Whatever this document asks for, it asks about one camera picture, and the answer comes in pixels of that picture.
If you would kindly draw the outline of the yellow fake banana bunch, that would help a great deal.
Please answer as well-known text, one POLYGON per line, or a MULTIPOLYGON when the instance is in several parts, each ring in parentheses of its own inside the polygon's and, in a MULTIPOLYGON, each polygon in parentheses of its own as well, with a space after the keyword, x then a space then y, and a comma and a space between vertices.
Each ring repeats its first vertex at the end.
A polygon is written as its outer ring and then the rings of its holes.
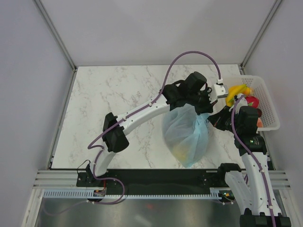
POLYGON ((228 107, 233 106, 234 97, 237 96, 238 94, 244 94, 246 96, 249 96, 251 94, 251 89, 245 84, 241 84, 229 88, 228 96, 225 98, 225 103, 228 107))

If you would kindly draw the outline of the light blue plastic bag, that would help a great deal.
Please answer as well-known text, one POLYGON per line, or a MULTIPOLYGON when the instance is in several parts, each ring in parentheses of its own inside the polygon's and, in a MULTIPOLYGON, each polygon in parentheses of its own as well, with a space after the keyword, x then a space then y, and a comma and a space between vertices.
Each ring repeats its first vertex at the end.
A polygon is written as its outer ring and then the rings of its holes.
POLYGON ((162 120, 163 139, 172 154, 175 146, 188 147, 188 158, 178 162, 185 168, 201 160, 207 150, 209 114, 197 115, 195 108, 189 104, 164 114, 162 120))

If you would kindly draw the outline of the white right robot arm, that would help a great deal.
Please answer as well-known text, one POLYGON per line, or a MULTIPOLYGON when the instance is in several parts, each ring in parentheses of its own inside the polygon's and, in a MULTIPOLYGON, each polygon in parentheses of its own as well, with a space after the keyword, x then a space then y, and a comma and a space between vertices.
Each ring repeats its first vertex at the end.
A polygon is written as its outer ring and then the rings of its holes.
POLYGON ((257 109, 242 106, 235 112, 225 106, 208 120, 215 128, 234 134, 234 144, 245 165, 247 177, 243 177, 239 165, 233 163, 221 164, 216 175, 218 184, 229 186, 236 199, 241 211, 240 226, 291 226, 290 218, 283 216, 273 192, 265 141, 257 132, 257 109))

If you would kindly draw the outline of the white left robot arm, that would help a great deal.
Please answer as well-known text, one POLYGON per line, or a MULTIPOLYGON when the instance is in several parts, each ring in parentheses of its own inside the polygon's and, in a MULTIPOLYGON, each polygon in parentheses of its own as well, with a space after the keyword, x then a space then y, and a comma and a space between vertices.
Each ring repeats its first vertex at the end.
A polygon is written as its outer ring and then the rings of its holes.
POLYGON ((155 98, 129 112, 118 116, 108 113, 103 132, 88 146, 88 149, 99 148, 99 152, 87 170, 87 181, 92 186, 103 183, 113 157, 129 146, 127 135, 141 124, 185 105, 193 106, 197 115, 210 114, 217 99, 215 86, 208 86, 206 77, 195 71, 185 80, 164 85, 155 98))

